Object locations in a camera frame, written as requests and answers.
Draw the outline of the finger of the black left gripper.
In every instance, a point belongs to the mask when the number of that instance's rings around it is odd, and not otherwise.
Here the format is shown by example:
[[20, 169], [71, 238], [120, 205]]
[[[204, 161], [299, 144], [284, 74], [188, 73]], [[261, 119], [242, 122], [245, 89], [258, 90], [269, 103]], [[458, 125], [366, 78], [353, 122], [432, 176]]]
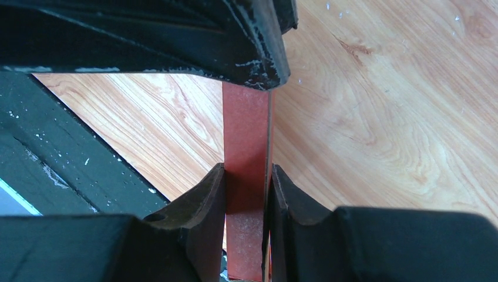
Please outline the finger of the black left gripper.
[[297, 29], [298, 12], [296, 0], [272, 0], [281, 34]]
[[1, 70], [186, 73], [256, 90], [291, 71], [272, 1], [2, 1]]

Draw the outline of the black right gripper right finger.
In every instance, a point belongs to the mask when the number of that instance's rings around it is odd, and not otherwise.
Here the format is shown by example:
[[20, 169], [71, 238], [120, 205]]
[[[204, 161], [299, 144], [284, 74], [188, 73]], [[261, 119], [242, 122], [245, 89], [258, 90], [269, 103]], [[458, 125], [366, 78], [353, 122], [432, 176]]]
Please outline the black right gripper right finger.
[[454, 211], [330, 210], [272, 169], [273, 281], [496, 281], [497, 227]]

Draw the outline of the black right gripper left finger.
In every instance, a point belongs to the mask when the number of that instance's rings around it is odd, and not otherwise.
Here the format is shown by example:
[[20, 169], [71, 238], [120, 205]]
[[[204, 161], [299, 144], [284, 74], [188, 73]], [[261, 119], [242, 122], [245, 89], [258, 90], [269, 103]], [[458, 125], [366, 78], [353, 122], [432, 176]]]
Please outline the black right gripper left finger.
[[131, 214], [4, 216], [2, 281], [219, 281], [224, 166], [140, 219]]

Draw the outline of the red paper box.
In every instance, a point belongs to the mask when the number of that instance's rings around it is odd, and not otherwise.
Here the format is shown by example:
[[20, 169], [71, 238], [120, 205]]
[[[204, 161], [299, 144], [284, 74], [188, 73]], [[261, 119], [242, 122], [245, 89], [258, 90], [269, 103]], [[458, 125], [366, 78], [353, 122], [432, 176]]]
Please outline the red paper box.
[[272, 165], [274, 95], [224, 82], [226, 251], [232, 280], [267, 281], [264, 227]]

